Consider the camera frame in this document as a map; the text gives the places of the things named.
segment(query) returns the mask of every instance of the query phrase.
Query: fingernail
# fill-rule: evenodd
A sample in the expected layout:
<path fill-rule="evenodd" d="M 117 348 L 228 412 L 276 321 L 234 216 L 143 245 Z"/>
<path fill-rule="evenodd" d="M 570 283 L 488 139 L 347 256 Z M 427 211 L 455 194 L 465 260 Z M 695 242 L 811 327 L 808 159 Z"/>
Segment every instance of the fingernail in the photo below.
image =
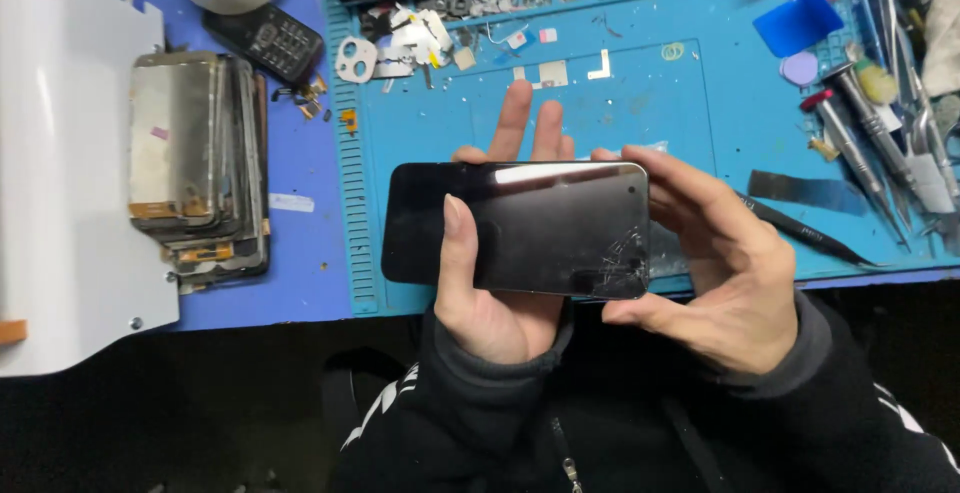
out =
<path fill-rule="evenodd" d="M 447 193 L 443 197 L 443 233 L 452 236 L 459 230 L 460 212 L 457 211 L 457 204 L 453 202 L 453 195 Z"/>

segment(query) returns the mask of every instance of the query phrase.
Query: white machine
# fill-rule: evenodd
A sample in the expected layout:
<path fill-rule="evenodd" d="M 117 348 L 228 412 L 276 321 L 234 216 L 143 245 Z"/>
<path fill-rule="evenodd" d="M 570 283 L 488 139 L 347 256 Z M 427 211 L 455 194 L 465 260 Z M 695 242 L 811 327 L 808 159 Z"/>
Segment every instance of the white machine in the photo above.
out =
<path fill-rule="evenodd" d="M 66 369 L 180 318 L 157 244 L 130 224 L 131 66 L 163 45 L 129 0 L 0 0 L 0 377 Z"/>

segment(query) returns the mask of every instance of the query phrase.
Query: zipper pull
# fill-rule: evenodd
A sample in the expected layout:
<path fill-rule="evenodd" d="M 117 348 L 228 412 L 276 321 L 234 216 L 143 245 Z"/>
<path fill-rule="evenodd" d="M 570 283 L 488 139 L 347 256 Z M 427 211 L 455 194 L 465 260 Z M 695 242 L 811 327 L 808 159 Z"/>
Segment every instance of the zipper pull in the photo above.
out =
<path fill-rule="evenodd" d="M 566 473 L 566 477 L 570 479 L 570 484 L 573 485 L 572 493 L 584 493 L 584 487 L 577 479 L 577 466 L 572 457 L 563 460 L 563 472 Z"/>

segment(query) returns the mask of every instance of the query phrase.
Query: hand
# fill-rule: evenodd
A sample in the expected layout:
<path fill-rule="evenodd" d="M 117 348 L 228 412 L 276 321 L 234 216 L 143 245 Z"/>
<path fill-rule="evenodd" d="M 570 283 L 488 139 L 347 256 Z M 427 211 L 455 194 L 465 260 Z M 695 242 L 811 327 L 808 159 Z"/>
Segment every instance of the hand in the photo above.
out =
<path fill-rule="evenodd" d="M 727 369 L 762 375 L 797 340 L 793 248 L 726 183 L 676 157 L 624 146 L 650 175 L 650 216 L 679 236 L 697 298 L 687 305 L 647 293 L 609 302 L 604 322 L 663 334 Z M 591 158 L 619 159 L 609 150 Z"/>
<path fill-rule="evenodd" d="M 530 118 L 533 86 L 514 81 L 488 153 L 462 146 L 453 161 L 479 165 L 517 159 Z M 564 108 L 556 101 L 540 106 L 534 130 L 532 161 L 573 160 L 573 138 L 562 135 Z M 447 195 L 443 204 L 443 243 L 434 312 L 466 352 L 495 364 L 522 364 L 550 350 L 557 337 L 563 297 L 496 292 L 474 288 L 477 229 L 464 202 Z"/>

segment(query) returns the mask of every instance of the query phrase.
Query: smartphone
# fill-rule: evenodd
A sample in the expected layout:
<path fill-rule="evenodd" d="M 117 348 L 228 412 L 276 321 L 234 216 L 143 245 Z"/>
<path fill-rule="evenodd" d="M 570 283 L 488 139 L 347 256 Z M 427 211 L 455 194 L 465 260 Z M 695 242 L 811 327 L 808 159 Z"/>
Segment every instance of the smartphone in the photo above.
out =
<path fill-rule="evenodd" d="M 476 220 L 475 289 L 608 300 L 647 291 L 649 189 L 636 163 L 402 164 L 390 176 L 388 280 L 437 285 L 448 193 Z"/>

